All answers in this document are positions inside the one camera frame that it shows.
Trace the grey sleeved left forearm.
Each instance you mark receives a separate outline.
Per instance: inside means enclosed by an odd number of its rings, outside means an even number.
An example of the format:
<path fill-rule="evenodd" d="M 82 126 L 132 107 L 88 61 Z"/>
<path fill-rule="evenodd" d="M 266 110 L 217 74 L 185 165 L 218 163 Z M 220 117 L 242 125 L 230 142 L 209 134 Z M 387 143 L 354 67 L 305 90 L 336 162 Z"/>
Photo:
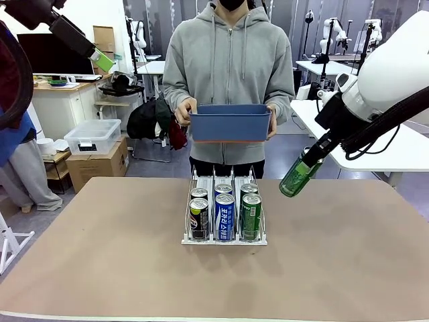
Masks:
<path fill-rule="evenodd" d="M 272 76 L 267 84 L 264 103 L 275 112 L 277 125 L 289 120 L 292 109 L 291 101 L 295 95 L 293 79 L 280 75 Z"/>

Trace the green beverage can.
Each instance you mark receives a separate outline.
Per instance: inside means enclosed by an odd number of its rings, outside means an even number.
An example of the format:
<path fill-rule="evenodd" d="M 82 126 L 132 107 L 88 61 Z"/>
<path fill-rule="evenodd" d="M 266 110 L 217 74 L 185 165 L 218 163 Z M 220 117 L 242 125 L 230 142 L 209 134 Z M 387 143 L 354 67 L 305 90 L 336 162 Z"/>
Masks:
<path fill-rule="evenodd" d="M 243 198 L 246 194 L 259 194 L 259 190 L 256 184 L 245 183 L 240 187 L 240 195 Z"/>
<path fill-rule="evenodd" d="M 242 199 L 242 236 L 246 240 L 257 239 L 261 216 L 261 197 L 248 193 Z"/>
<path fill-rule="evenodd" d="M 280 191 L 287 197 L 296 196 L 316 174 L 325 156 L 316 146 L 305 147 L 281 180 Z"/>

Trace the blue plastic bin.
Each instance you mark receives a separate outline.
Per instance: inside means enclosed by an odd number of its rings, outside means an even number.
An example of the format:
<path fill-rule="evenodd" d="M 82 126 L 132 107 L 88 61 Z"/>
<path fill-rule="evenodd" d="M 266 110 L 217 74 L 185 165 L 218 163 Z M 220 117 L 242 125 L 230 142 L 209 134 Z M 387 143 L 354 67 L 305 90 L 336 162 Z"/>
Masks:
<path fill-rule="evenodd" d="M 190 112 L 190 131 L 195 142 L 263 142 L 270 119 L 264 104 L 200 105 L 196 113 Z"/>

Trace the person's right hand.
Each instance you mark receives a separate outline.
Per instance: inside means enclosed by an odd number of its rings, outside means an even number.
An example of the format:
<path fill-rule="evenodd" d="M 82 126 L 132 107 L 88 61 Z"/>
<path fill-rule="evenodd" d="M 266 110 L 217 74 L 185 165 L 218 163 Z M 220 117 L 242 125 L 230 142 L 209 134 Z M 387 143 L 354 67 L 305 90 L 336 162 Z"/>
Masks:
<path fill-rule="evenodd" d="M 197 113 L 197 100 L 192 97 L 183 100 L 174 112 L 176 120 L 183 127 L 190 125 L 190 113 Z"/>

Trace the black tripod stand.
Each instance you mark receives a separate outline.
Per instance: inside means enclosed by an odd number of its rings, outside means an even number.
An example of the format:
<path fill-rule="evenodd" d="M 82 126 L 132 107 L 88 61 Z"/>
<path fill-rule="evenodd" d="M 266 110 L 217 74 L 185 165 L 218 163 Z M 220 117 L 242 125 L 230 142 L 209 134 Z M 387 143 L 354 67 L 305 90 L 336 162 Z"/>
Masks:
<path fill-rule="evenodd" d="M 367 49 L 369 47 L 370 37 L 371 37 L 372 31 L 374 29 L 373 22 L 370 22 L 369 20 L 367 20 L 365 22 L 365 25 L 367 26 L 367 31 L 366 31 L 363 50 L 362 50 L 362 53 L 360 55 L 360 61 L 359 61 L 358 69 L 357 69 L 357 75 L 359 75 L 361 67 L 363 66 L 363 63 L 365 62 L 365 59 L 367 57 Z"/>
<path fill-rule="evenodd" d="M 321 54 L 312 62 L 313 64 L 322 65 L 322 73 L 319 84 L 324 89 L 326 80 L 326 65 L 329 63 L 329 48 L 332 40 L 332 32 L 334 29 L 335 18 L 326 19 L 324 21 L 323 39 L 320 41 Z"/>

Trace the black face mask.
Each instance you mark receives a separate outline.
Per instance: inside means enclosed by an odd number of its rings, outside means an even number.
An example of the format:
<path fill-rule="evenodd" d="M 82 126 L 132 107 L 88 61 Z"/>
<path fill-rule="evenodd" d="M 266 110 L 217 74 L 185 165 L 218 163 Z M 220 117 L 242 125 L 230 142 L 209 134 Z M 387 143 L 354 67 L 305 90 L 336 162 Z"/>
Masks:
<path fill-rule="evenodd" d="M 219 0 L 219 3 L 228 11 L 234 11 L 238 9 L 247 0 Z"/>

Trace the person in grey hoodie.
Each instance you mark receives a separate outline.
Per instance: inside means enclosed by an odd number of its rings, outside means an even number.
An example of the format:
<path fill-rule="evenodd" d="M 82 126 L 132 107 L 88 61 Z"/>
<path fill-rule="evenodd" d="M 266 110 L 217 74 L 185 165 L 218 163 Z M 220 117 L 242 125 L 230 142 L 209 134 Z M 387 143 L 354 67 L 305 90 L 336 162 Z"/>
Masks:
<path fill-rule="evenodd" d="M 166 53 L 166 73 L 186 78 L 197 107 L 265 105 L 272 76 L 293 79 L 291 45 L 253 0 L 234 11 L 216 0 L 176 28 Z"/>

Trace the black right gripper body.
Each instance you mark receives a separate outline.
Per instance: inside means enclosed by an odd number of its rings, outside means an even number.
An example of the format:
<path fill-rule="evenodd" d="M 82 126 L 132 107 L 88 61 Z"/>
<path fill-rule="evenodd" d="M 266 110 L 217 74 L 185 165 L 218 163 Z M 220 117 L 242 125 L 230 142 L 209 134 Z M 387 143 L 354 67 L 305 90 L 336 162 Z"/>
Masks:
<path fill-rule="evenodd" d="M 315 122 L 334 134 L 345 134 L 347 130 L 347 109 L 340 95 L 332 96 L 315 117 Z"/>

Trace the small wooden side table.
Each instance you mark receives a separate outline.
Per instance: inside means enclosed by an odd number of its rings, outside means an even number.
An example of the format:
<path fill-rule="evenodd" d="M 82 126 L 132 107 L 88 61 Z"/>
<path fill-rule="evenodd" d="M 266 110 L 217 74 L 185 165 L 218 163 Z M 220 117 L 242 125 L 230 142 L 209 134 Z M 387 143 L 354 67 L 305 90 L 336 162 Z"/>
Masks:
<path fill-rule="evenodd" d="M 48 186 L 55 192 L 64 195 L 72 187 L 70 173 L 66 164 L 71 152 L 58 152 L 55 155 L 42 156 L 46 169 Z"/>

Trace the white background table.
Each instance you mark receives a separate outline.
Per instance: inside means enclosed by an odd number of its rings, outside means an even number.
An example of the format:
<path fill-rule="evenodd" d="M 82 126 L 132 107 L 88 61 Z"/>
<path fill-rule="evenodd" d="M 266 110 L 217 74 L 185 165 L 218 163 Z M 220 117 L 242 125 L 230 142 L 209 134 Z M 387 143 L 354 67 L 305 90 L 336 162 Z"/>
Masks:
<path fill-rule="evenodd" d="M 164 75 L 164 61 L 150 61 L 144 63 L 137 68 L 137 75 L 141 77 L 144 85 L 144 97 L 150 98 L 152 96 L 158 99 L 162 94 L 160 88 Z"/>
<path fill-rule="evenodd" d="M 322 76 L 323 64 L 313 64 L 311 61 L 296 61 L 297 67 L 304 73 L 304 83 L 311 83 L 313 81 L 320 81 Z M 352 66 L 340 64 L 338 62 L 330 61 L 325 68 L 326 79 L 334 81 L 338 74 L 357 74 L 357 69 Z"/>

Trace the person in maroon top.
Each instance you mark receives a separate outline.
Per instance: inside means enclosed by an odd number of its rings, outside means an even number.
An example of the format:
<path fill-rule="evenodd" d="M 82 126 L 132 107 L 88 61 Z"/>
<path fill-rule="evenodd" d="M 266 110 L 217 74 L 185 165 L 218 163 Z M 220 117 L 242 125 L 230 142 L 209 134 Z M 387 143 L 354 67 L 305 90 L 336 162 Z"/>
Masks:
<path fill-rule="evenodd" d="M 39 211 L 62 206 L 48 187 L 36 127 L 27 112 L 33 96 L 31 75 L 25 52 L 0 20 L 0 185 L 24 213 L 34 205 Z"/>

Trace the white cabinet desk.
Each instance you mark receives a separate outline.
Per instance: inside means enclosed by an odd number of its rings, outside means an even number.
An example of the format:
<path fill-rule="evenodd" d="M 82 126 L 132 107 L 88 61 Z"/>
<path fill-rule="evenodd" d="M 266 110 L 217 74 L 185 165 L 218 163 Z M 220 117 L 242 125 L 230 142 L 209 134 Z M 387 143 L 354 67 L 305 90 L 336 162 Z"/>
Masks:
<path fill-rule="evenodd" d="M 32 103 L 42 131 L 47 138 L 62 139 L 83 121 L 96 119 L 95 105 L 102 97 L 99 90 L 111 76 L 93 83 L 81 83 L 72 89 L 51 87 L 44 83 L 34 88 Z"/>

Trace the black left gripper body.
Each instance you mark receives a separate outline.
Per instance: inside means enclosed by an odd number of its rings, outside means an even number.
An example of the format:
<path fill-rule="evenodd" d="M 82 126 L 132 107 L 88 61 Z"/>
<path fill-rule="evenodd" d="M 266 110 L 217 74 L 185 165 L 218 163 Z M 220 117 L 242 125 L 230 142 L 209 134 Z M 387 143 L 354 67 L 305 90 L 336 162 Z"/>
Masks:
<path fill-rule="evenodd" d="M 64 0 L 3 0 L 5 12 L 29 30 L 41 23 L 51 26 L 60 16 L 53 10 L 61 9 Z"/>

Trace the upright cardboard sheet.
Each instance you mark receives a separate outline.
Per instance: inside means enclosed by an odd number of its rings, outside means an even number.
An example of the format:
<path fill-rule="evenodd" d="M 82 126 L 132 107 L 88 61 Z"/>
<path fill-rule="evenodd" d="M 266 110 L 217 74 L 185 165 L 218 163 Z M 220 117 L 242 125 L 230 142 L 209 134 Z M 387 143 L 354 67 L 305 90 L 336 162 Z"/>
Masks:
<path fill-rule="evenodd" d="M 114 29 L 110 26 L 93 26 L 94 44 L 102 52 L 115 51 Z"/>

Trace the clear plastic storage box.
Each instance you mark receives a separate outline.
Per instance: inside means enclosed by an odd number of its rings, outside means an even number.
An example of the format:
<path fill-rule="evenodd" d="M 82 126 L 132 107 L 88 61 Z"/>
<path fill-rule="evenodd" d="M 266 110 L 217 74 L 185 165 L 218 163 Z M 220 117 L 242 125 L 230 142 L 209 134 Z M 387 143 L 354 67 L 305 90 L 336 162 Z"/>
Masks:
<path fill-rule="evenodd" d="M 64 136 L 73 155 L 108 154 L 121 138 L 120 119 L 83 121 Z"/>

